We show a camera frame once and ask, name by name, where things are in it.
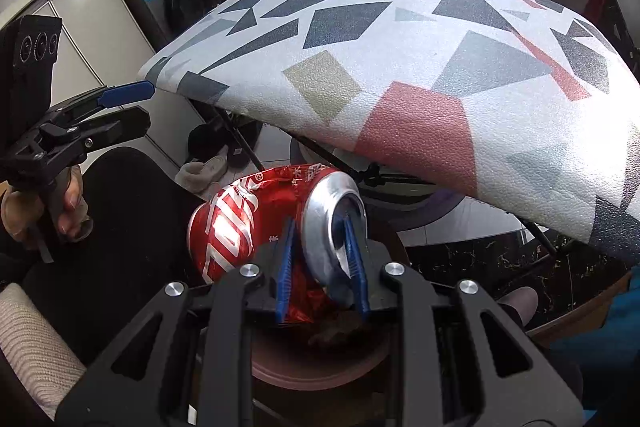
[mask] black gripper frame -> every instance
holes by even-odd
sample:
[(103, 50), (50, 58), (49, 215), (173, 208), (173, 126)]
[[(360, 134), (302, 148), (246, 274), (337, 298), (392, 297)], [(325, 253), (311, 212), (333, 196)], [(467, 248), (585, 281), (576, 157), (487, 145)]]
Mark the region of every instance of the black gripper frame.
[[(0, 179), (7, 179), (17, 190), (37, 192), (45, 205), (62, 201), (66, 187), (58, 187), (61, 172), (84, 162), (89, 152), (145, 136), (151, 121), (139, 106), (90, 118), (103, 110), (98, 99), (109, 89), (97, 87), (51, 107), (0, 155)], [(37, 223), (53, 260), (64, 248), (56, 218), (44, 212)]]
[[(285, 223), (284, 232), (291, 223)], [(385, 269), (386, 248), (356, 236), (367, 275), (369, 320), (389, 323), (397, 332), (392, 342), (392, 382), (386, 425), (402, 427), (582, 425), (582, 407), (572, 391), (527, 335), (480, 287), (473, 294), (460, 285), (441, 287), (411, 267), (401, 275)], [(197, 410), (197, 426), (251, 427), (252, 375), (250, 327), (275, 325), (275, 281), (284, 237), (262, 245), (252, 263), (259, 272), (242, 276), (235, 269), (211, 286), (180, 295), (161, 289), (87, 369), (58, 407), (63, 427), (187, 427), (188, 404)], [(442, 324), (434, 317), (451, 310), (472, 349), (470, 360), (457, 359), (443, 371)], [(489, 315), (527, 361), (525, 371), (500, 377), (483, 320)], [(198, 338), (204, 335), (204, 357), (197, 398), (192, 374)], [(442, 375), (451, 373), (447, 378)], [(463, 410), (454, 399), (445, 411), (443, 392), (476, 383), (479, 402)]]

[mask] black pants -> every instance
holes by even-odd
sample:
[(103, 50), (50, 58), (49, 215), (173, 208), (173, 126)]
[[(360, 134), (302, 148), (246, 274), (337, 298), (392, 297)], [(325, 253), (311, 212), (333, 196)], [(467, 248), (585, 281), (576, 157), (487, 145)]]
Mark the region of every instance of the black pants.
[(186, 245), (200, 198), (132, 148), (106, 152), (83, 179), (94, 231), (63, 259), (36, 263), (22, 287), (86, 365), (163, 285), (204, 282)]

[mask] red soda can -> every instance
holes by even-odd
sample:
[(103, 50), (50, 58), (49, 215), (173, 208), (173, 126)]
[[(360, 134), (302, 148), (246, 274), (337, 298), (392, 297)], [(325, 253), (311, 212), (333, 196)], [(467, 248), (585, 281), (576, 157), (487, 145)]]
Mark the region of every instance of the red soda can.
[(325, 290), (331, 270), (349, 275), (344, 245), (333, 241), (332, 219), (344, 204), (366, 230), (364, 205), (353, 179), (322, 164), (258, 172), (222, 188), (191, 216), (187, 245), (207, 283), (249, 262), (260, 245), (277, 241), (286, 217), (296, 220), (304, 260), (294, 262), (286, 322), (313, 322), (335, 310)]
[(313, 183), (335, 172), (322, 164), (283, 166), (236, 180), (191, 216), (187, 246), (207, 283), (247, 263), (277, 241), (285, 217), (296, 217)]

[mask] blue cloth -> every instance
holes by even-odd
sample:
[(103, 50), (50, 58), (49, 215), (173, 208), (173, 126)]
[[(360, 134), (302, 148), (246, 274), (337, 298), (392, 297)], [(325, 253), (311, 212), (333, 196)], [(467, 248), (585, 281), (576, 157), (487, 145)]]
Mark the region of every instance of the blue cloth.
[(603, 327), (561, 339), (550, 347), (580, 366), (584, 408), (600, 407), (628, 375), (640, 351), (640, 267), (632, 269), (629, 291), (613, 299)]

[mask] white cabinet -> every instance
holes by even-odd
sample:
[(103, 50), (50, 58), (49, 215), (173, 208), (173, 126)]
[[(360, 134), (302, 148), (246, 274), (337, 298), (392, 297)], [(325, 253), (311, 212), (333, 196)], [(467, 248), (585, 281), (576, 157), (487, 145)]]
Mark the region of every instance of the white cabinet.
[[(55, 17), (48, 3), (35, 14)], [(66, 33), (62, 31), (58, 44), (58, 60), (53, 65), (51, 105), (101, 85), (73, 47)]]
[[(80, 53), (107, 86), (135, 81), (154, 52), (123, 0), (51, 0)], [(181, 96), (156, 91), (140, 103), (151, 115), (148, 136), (178, 165), (185, 162), (191, 130), (203, 123)]]

